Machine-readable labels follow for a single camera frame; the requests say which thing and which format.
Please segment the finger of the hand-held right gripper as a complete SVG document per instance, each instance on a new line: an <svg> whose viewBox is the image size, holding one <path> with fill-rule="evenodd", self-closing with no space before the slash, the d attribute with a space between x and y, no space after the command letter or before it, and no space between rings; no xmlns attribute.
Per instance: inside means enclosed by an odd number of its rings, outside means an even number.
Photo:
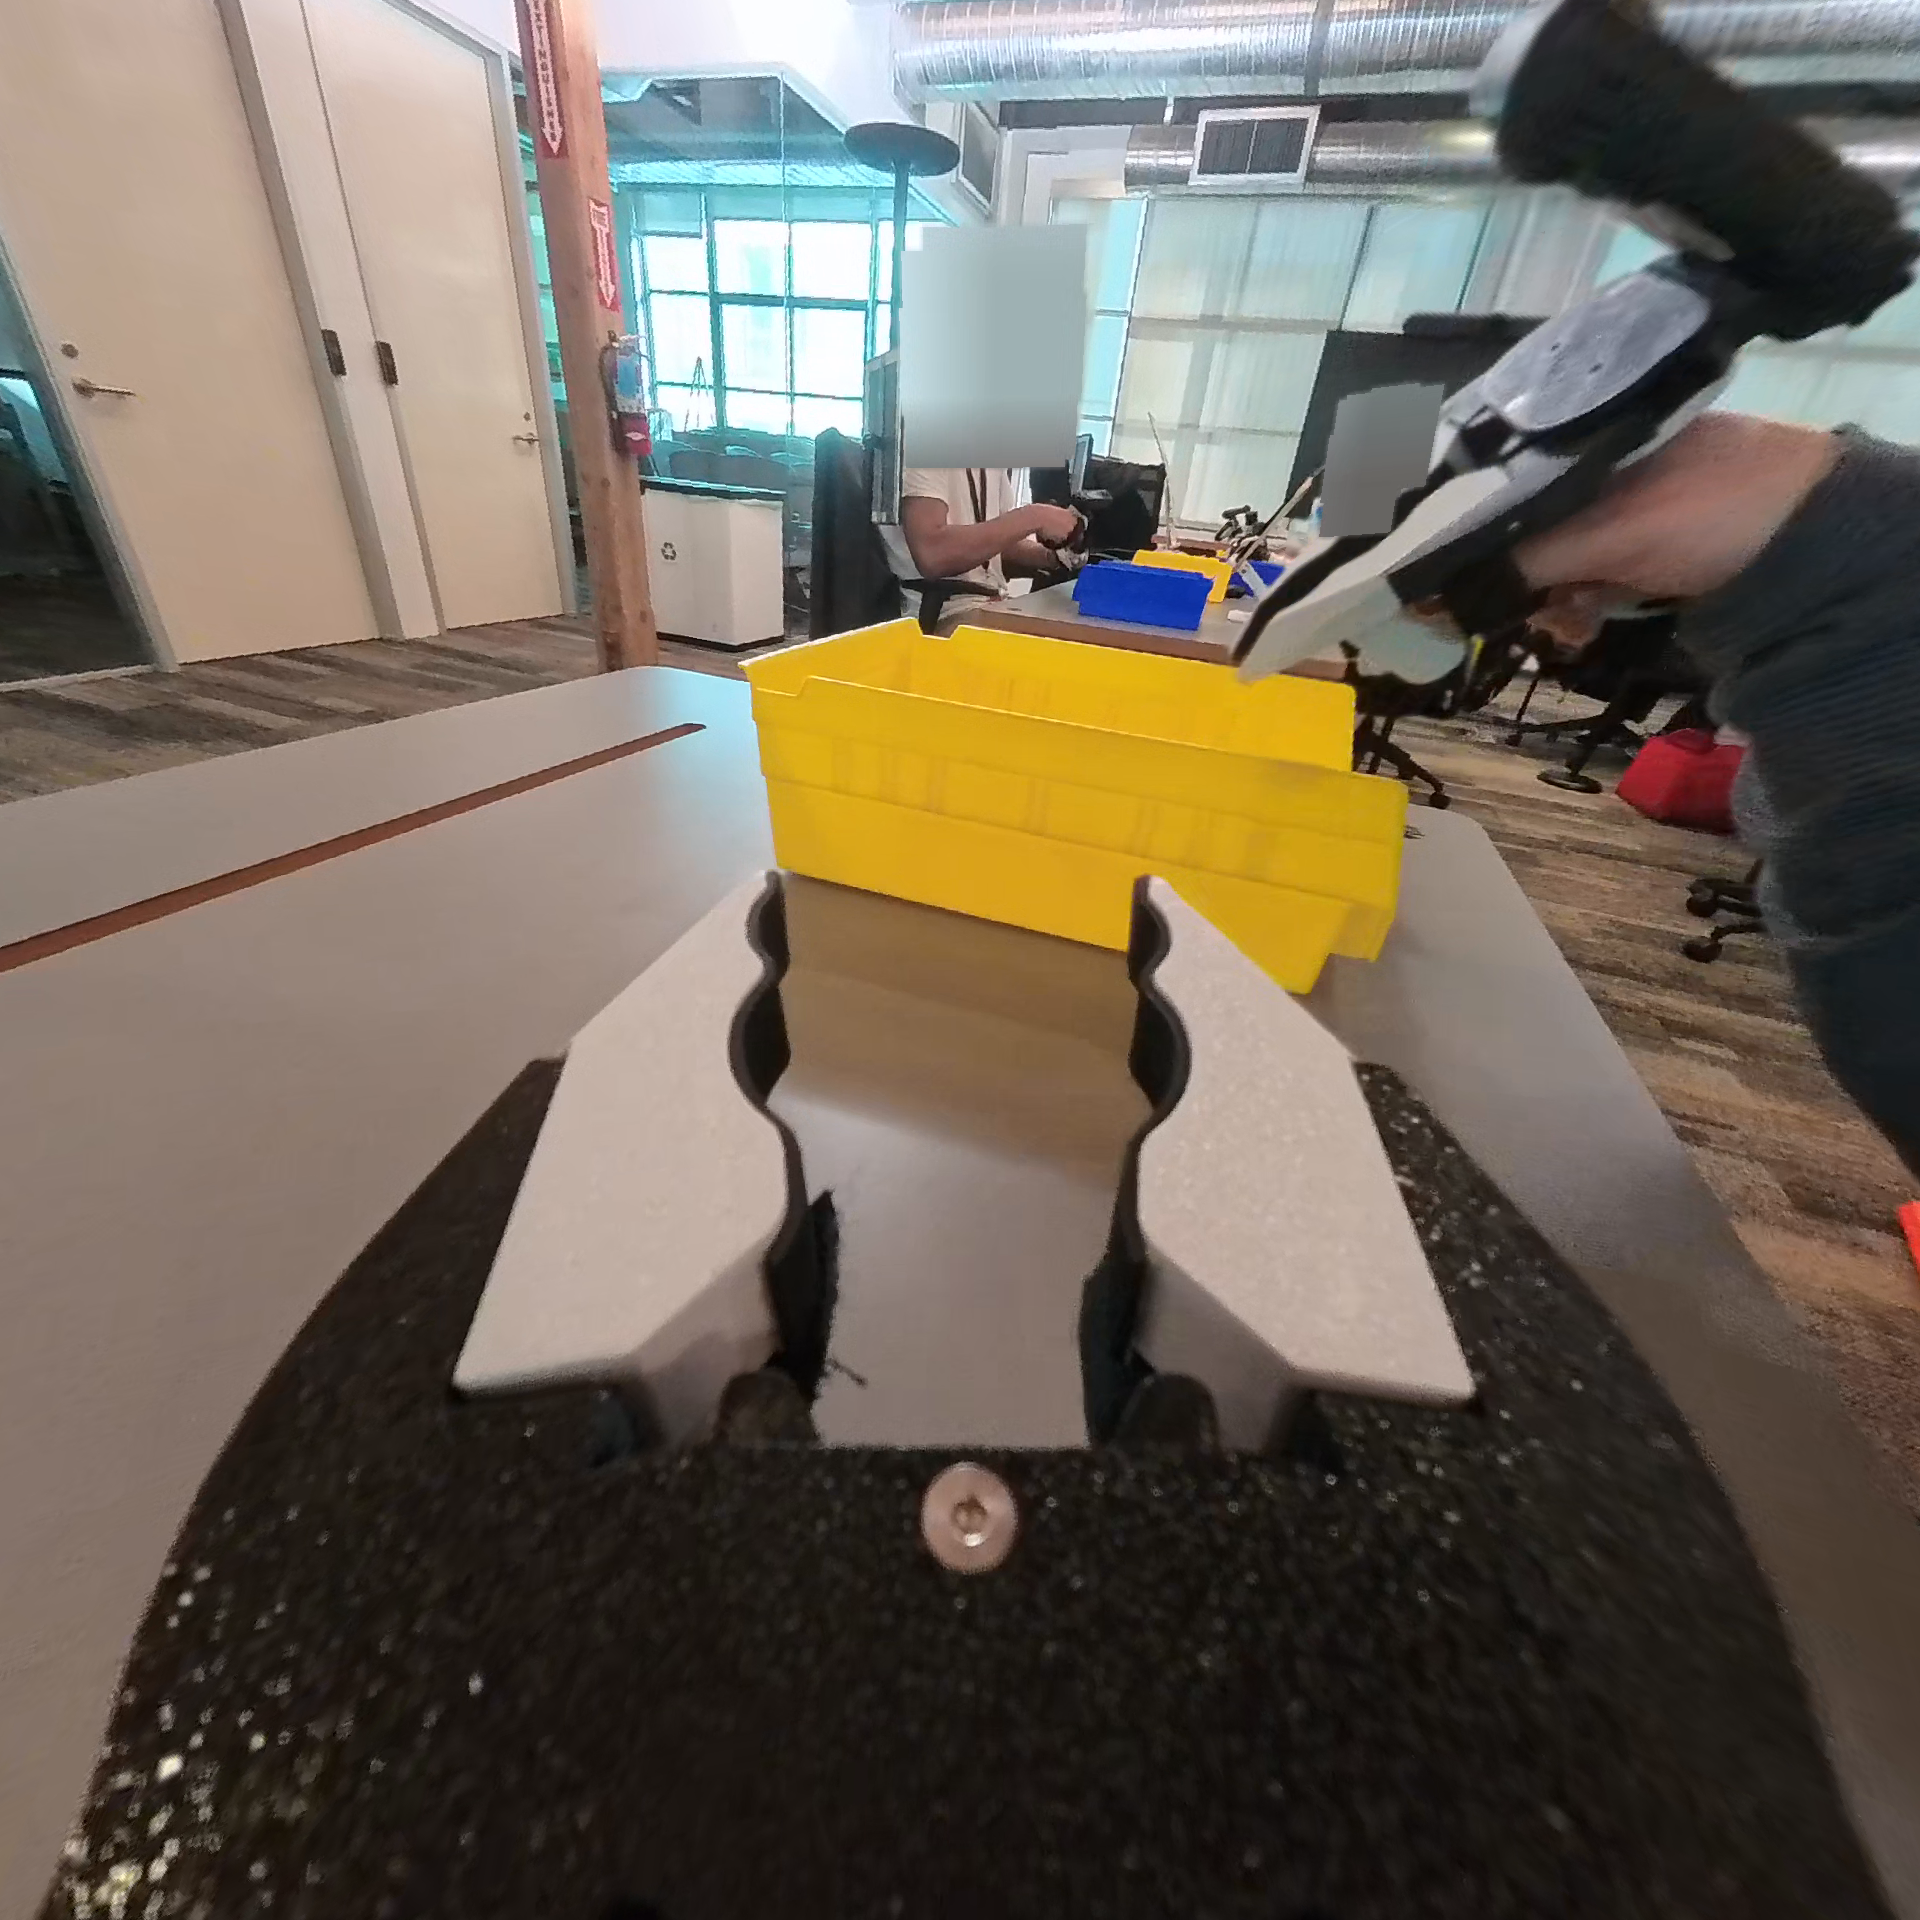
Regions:
<svg viewBox="0 0 1920 1920"><path fill-rule="evenodd" d="M1435 683L1474 640L1523 631L1541 595L1520 541L1571 516L1576 458L1524 447L1472 471L1437 471L1373 541L1322 539L1256 602L1234 664L1243 683L1342 654L1365 677Z"/></svg>
<svg viewBox="0 0 1920 1920"><path fill-rule="evenodd" d="M1748 338L1739 277L1658 261L1546 319L1444 399L1430 464L1619 464L1709 397Z"/></svg>

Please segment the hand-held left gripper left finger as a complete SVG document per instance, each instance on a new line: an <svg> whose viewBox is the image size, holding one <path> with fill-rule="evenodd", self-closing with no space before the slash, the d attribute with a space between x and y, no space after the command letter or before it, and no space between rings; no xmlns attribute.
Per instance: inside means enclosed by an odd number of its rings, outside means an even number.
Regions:
<svg viewBox="0 0 1920 1920"><path fill-rule="evenodd" d="M784 878L698 918L566 1045L453 1364L466 1402L602 1387L707 1437L772 1376L804 1431L836 1307L831 1210L772 1092L790 1048Z"/></svg>

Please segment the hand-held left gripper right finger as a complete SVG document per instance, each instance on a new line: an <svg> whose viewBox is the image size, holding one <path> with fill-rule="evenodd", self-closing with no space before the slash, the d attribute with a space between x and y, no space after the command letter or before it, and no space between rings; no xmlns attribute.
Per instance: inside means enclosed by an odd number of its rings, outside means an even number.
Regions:
<svg viewBox="0 0 1920 1920"><path fill-rule="evenodd" d="M1164 878L1134 886L1124 963L1143 1116L1079 1310L1088 1439L1158 1406L1230 1452L1311 1396L1470 1406L1350 1052Z"/></svg>

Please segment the person's right forearm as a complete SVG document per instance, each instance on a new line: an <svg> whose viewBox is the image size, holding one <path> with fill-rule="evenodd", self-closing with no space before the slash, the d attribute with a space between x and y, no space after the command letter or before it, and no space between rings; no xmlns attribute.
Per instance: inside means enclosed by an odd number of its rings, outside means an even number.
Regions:
<svg viewBox="0 0 1920 1920"><path fill-rule="evenodd" d="M1918 1167L1918 454L1851 426L1835 443L1677 632L1747 742L1734 819L1807 1032Z"/></svg>

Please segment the person's right hand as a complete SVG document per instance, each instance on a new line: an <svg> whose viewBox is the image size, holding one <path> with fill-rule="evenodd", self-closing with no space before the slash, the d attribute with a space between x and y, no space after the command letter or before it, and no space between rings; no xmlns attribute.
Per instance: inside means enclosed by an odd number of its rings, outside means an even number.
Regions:
<svg viewBox="0 0 1920 1920"><path fill-rule="evenodd" d="M1829 430L1706 413L1590 504L1517 543L1514 562L1535 592L1530 629L1579 650L1627 607L1725 588L1837 458Z"/></svg>

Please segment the blue plastic bin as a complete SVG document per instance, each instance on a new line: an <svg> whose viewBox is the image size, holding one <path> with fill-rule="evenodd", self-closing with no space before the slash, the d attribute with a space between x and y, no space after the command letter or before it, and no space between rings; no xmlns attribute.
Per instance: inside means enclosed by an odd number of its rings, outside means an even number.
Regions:
<svg viewBox="0 0 1920 1920"><path fill-rule="evenodd" d="M1197 632L1208 607L1208 580L1176 568L1095 560L1074 575L1071 602L1084 619Z"/></svg>

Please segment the red bag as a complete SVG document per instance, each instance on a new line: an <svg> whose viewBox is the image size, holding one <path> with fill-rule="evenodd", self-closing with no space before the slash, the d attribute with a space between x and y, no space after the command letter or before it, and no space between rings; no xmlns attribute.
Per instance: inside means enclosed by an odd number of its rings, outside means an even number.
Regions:
<svg viewBox="0 0 1920 1920"><path fill-rule="evenodd" d="M1648 738L1615 781L1615 795L1642 819L1687 831L1738 831L1738 779L1747 744L1706 727Z"/></svg>

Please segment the white air vent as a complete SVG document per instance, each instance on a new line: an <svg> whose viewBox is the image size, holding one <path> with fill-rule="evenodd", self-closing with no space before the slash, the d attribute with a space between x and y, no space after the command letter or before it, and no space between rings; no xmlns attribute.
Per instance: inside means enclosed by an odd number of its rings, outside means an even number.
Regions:
<svg viewBox="0 0 1920 1920"><path fill-rule="evenodd" d="M1194 123L1189 186L1303 186L1318 120L1318 102L1199 110Z"/></svg>

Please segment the black office chair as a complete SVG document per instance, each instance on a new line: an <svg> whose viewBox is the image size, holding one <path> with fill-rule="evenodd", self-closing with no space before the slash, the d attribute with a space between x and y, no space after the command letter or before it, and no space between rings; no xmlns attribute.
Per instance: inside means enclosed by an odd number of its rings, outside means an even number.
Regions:
<svg viewBox="0 0 1920 1920"><path fill-rule="evenodd" d="M872 518L872 452L828 428L813 442L807 565L807 636L828 640L896 616L934 632L954 582L899 574Z"/></svg>

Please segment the black floor lamp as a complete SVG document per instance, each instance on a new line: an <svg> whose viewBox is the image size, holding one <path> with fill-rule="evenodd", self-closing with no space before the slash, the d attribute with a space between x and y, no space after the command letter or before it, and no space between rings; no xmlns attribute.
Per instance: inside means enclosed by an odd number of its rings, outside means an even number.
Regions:
<svg viewBox="0 0 1920 1920"><path fill-rule="evenodd" d="M946 179L955 174L963 151L940 131L888 120L850 125L844 132L844 147L853 162L877 174L886 174L893 187L888 319L891 347L896 349L902 338L904 222L909 186L915 180Z"/></svg>

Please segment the white recycling cabinet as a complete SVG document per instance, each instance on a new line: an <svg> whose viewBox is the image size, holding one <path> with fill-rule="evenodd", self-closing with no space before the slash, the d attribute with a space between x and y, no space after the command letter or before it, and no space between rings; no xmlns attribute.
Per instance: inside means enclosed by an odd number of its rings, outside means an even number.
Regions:
<svg viewBox="0 0 1920 1920"><path fill-rule="evenodd" d="M645 488L647 578L668 640L743 654L784 638L784 495L664 477Z"/></svg>

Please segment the white door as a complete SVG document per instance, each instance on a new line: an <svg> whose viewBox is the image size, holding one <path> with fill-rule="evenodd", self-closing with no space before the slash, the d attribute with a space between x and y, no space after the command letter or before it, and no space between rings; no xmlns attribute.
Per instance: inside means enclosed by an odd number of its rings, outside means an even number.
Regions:
<svg viewBox="0 0 1920 1920"><path fill-rule="evenodd" d="M565 491L508 59L426 5L302 13L438 624L557 614Z"/></svg>
<svg viewBox="0 0 1920 1920"><path fill-rule="evenodd" d="M378 613L214 5L2 5L5 255L92 531L170 664Z"/></svg>

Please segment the long red sign strip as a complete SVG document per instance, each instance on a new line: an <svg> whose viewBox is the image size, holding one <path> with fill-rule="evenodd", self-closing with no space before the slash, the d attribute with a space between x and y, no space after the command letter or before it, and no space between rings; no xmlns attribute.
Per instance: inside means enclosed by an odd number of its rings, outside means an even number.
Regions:
<svg viewBox="0 0 1920 1920"><path fill-rule="evenodd" d="M518 67L535 152L568 155L568 61L557 2L517 2Z"/></svg>

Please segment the silver air duct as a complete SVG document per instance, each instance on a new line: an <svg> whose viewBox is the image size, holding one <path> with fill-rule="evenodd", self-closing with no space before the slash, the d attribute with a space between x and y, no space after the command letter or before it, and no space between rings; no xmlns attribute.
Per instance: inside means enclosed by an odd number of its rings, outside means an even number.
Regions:
<svg viewBox="0 0 1920 1920"><path fill-rule="evenodd" d="M915 102L1460 91L1523 5L899 5L891 59Z"/></svg>
<svg viewBox="0 0 1920 1920"><path fill-rule="evenodd" d="M1189 186L1194 123L1135 128L1122 159L1126 195L1195 190L1206 195L1392 195L1500 180L1493 132L1474 120L1366 123L1318 119L1307 180L1293 187Z"/></svg>

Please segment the wooden post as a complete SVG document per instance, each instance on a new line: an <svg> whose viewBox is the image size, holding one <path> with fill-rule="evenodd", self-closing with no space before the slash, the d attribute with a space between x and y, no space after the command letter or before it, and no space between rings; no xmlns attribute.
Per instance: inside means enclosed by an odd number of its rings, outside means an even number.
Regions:
<svg viewBox="0 0 1920 1920"><path fill-rule="evenodd" d="M566 158L547 159L535 147L535 179L559 334L597 654L606 670L626 670L659 662L659 631L645 558L640 472L613 446L598 359L604 343L626 332L621 315L602 310L590 263L587 198L611 203L615 218L604 72L591 5L559 2L559 16L566 46Z"/></svg>

